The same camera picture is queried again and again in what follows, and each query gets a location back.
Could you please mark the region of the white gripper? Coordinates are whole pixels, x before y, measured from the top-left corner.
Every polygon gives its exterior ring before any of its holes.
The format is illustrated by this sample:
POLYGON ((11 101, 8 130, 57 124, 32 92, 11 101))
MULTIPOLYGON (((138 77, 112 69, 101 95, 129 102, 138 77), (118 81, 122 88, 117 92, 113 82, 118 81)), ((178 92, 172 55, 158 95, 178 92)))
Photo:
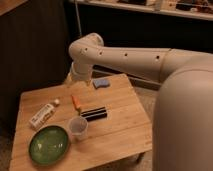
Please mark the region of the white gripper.
POLYGON ((73 62, 70 68, 70 77, 74 82, 89 82, 92 78, 92 66, 89 64, 73 62))

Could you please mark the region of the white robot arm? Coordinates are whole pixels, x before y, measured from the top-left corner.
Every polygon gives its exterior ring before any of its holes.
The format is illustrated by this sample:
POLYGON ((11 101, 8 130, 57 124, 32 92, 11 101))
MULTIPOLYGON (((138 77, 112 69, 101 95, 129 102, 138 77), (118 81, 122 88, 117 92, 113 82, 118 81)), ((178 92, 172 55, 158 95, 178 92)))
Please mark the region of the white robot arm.
POLYGON ((69 46, 71 78, 95 65, 161 84, 152 129, 153 171, 213 171, 213 54, 171 48, 106 47, 96 33, 69 46))

